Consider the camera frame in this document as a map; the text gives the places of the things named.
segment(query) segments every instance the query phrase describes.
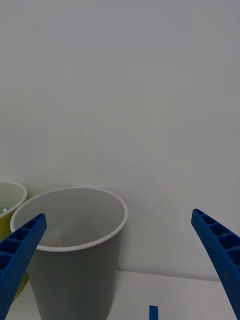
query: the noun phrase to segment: paper cup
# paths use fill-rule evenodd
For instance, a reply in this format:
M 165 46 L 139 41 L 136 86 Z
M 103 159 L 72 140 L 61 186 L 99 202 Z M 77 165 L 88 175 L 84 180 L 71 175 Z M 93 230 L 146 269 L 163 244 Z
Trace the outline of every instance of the paper cup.
M 0 181 L 0 242 L 10 235 L 10 220 L 14 211 L 26 200 L 27 189 L 16 182 Z M 23 290 L 28 276 L 25 274 L 15 298 Z
M 47 230 L 27 271 L 42 320 L 106 320 L 126 204 L 97 188 L 52 190 L 18 208 L 11 231 L 39 213 L 46 215 Z

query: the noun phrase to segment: table surface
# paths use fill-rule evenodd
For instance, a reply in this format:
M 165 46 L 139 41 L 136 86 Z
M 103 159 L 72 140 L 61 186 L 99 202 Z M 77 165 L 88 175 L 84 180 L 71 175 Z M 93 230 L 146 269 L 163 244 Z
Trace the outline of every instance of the table surface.
M 119 271 L 107 320 L 149 320 L 149 305 L 159 320 L 236 320 L 220 282 Z M 29 282 L 6 320 L 41 320 Z

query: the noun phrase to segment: blue plastic piece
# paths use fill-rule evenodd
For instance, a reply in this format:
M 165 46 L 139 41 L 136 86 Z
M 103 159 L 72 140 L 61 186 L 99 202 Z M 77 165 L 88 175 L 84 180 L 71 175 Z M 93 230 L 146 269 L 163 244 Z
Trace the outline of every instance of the blue plastic piece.
M 240 237 L 198 209 L 191 224 L 221 280 L 236 318 L 240 320 Z
M 6 318 L 46 228 L 46 217 L 41 213 L 0 242 L 0 320 Z
M 156 305 L 149 306 L 149 320 L 159 320 L 159 308 Z

